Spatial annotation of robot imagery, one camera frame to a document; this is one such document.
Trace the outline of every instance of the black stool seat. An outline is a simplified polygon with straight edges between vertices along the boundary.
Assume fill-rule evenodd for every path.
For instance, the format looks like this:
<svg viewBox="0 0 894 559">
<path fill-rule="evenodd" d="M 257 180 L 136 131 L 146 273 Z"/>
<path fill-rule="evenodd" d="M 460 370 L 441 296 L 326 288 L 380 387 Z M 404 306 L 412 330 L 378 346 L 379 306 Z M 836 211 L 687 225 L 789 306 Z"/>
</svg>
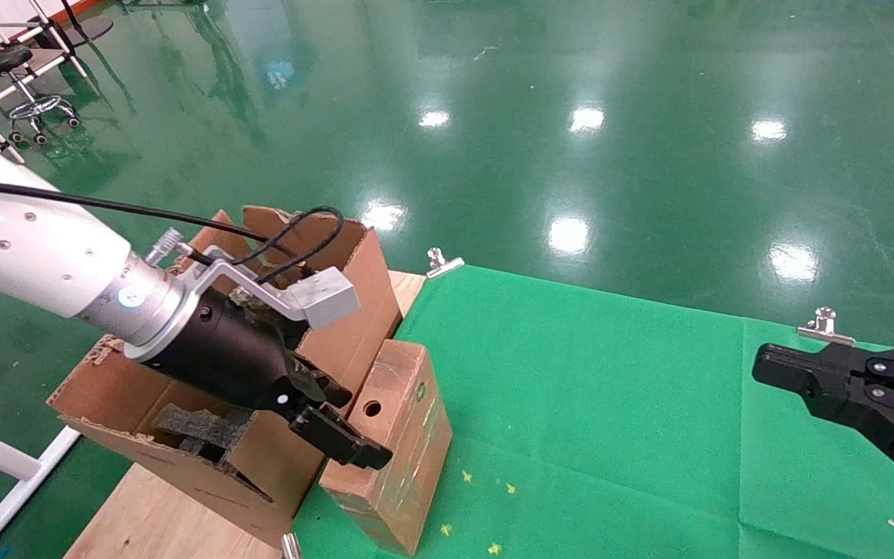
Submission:
<svg viewBox="0 0 894 559">
<path fill-rule="evenodd" d="M 23 66 L 32 57 L 33 51 L 22 45 L 0 50 L 0 74 Z"/>
</svg>

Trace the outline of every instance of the metal bracket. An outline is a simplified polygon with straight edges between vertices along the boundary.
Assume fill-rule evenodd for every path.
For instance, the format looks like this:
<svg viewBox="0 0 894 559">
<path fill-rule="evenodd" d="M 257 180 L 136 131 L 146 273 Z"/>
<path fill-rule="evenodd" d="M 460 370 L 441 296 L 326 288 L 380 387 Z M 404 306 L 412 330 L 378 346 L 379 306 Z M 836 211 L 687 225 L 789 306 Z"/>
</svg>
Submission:
<svg viewBox="0 0 894 559">
<path fill-rule="evenodd" d="M 203 254 L 216 261 L 210 266 L 193 262 L 178 275 L 193 293 L 205 293 L 216 280 L 226 276 L 289 321 L 308 321 L 309 326 L 316 329 L 340 321 L 361 308 L 354 284 L 333 266 L 299 280 L 287 289 L 277 290 L 268 284 L 256 283 L 258 275 L 247 266 L 231 265 L 233 257 L 216 245 L 206 248 Z"/>
<path fill-rule="evenodd" d="M 430 269 L 429 272 L 426 272 L 426 276 L 430 280 L 434 279 L 434 277 L 443 276 L 444 273 L 450 272 L 452 269 L 464 266 L 464 259 L 462 258 L 452 259 L 452 261 L 447 262 L 440 248 L 430 248 L 429 251 L 426 251 L 426 255 L 430 258 Z"/>
<path fill-rule="evenodd" d="M 857 340 L 850 336 L 837 333 L 834 330 L 834 321 L 837 319 L 837 312 L 831 307 L 820 307 L 816 309 L 816 318 L 813 321 L 806 322 L 805 326 L 797 328 L 799 335 L 808 337 L 808 339 L 817 339 L 830 343 L 840 343 L 841 345 L 849 345 L 854 347 Z"/>
</svg>

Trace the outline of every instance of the wooden board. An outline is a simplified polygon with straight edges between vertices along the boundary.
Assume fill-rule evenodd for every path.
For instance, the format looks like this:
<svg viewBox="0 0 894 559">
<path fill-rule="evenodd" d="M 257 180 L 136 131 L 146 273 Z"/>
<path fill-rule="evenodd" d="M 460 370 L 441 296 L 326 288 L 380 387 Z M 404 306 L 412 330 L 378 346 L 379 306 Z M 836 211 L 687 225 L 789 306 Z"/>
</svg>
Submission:
<svg viewBox="0 0 894 559">
<path fill-rule="evenodd" d="M 405 315 L 426 276 L 389 272 Z M 134 464 L 64 559 L 278 559 L 281 552 Z"/>
</svg>

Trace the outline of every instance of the green backdrop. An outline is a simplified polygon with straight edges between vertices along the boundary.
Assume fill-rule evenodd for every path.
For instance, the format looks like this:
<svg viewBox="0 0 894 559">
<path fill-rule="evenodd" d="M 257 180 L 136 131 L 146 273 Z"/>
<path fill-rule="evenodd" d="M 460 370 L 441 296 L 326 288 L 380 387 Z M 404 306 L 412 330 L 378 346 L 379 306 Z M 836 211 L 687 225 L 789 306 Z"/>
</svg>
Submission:
<svg viewBox="0 0 894 559">
<path fill-rule="evenodd" d="M 455 433 L 419 557 L 894 557 L 894 463 L 750 376 L 764 342 L 822 347 L 791 326 L 465 266 L 397 337 Z M 319 488 L 295 531 L 386 556 Z"/>
</svg>

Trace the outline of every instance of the white metal frame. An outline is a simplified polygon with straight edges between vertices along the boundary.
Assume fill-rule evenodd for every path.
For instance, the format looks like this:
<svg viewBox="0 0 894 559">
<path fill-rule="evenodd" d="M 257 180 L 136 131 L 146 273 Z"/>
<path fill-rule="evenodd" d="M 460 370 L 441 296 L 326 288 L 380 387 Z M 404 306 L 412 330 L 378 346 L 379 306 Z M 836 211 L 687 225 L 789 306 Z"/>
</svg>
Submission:
<svg viewBox="0 0 894 559">
<path fill-rule="evenodd" d="M 0 23 L 0 47 L 10 45 L 11 43 L 29 41 L 29 39 L 33 39 L 35 36 L 40 35 L 40 33 L 45 31 L 50 32 L 50 35 L 54 37 L 54 41 L 57 42 L 57 45 L 61 46 L 61 50 L 64 51 L 65 56 L 71 61 L 71 66 L 77 68 L 78 73 L 81 74 L 82 78 L 87 78 L 88 74 L 86 74 L 85 69 L 81 67 L 81 63 L 79 63 L 78 59 L 75 57 L 74 51 L 68 47 L 68 43 L 64 41 L 64 38 L 61 38 L 60 33 L 57 32 L 57 27 L 52 24 L 50 18 L 47 18 L 47 14 L 43 13 L 43 8 L 40 7 L 40 4 L 36 3 L 36 0 L 27 0 L 27 2 L 29 3 L 29 6 L 33 7 L 39 22 Z M 28 29 L 28 31 L 18 36 L 15 41 L 12 41 L 9 39 L 8 35 L 2 32 L 3 27 Z"/>
<path fill-rule="evenodd" d="M 35 72 L 37 74 L 43 74 L 47 70 L 53 70 L 53 68 L 61 66 L 61 63 L 63 63 L 63 61 L 64 61 L 64 57 L 60 57 L 60 56 L 56 57 L 56 59 L 53 59 L 52 61 L 49 61 L 49 63 L 44 64 L 43 67 L 36 68 Z M 28 74 L 28 75 L 25 75 L 25 77 L 21 78 L 20 81 L 23 84 L 29 84 L 29 82 L 34 81 L 35 78 L 36 78 L 35 75 Z M 10 84 L 8 86 L 8 88 L 3 89 L 3 91 L 0 91 L 0 100 L 6 99 L 7 96 L 9 96 L 9 93 L 12 93 L 15 91 L 17 91 L 16 85 Z"/>
<path fill-rule="evenodd" d="M 78 432 L 65 427 L 40 454 L 39 459 L 0 441 L 0 471 L 18 480 L 14 488 L 0 502 L 0 533 L 77 441 Z"/>
</svg>

